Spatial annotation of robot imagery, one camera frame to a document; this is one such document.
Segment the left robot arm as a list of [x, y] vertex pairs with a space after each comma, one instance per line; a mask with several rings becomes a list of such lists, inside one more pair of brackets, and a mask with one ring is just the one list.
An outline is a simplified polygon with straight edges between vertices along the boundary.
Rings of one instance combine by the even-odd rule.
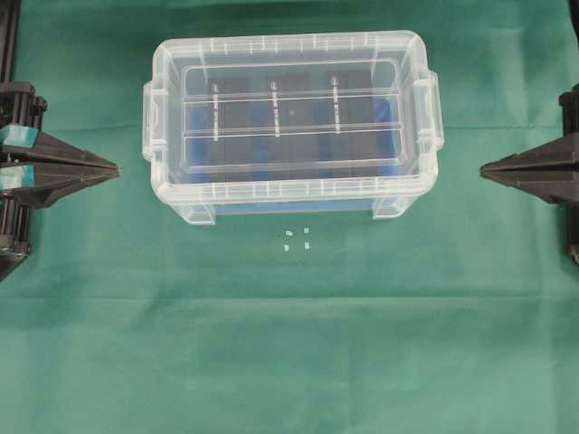
[[32, 253], [33, 210], [119, 177], [116, 164], [42, 132], [47, 101], [14, 81], [21, 3], [1, 3], [1, 278]]

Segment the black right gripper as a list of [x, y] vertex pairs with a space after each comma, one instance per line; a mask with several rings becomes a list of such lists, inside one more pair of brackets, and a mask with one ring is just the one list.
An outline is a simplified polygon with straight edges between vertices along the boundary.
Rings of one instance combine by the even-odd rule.
[[[559, 97], [559, 105], [563, 111], [564, 135], [577, 133], [578, 85]], [[578, 173], [549, 171], [577, 166], [577, 144], [549, 143], [485, 164], [480, 168], [480, 175], [546, 203], [570, 203], [565, 208], [566, 252], [578, 263]]]

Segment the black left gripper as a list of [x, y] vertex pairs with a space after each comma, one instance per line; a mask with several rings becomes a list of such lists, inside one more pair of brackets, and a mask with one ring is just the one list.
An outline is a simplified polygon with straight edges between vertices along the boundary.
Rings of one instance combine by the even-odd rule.
[[31, 207], [51, 207], [65, 196], [119, 177], [116, 164], [43, 133], [46, 108], [32, 84], [1, 85], [3, 267], [19, 266], [32, 252]]

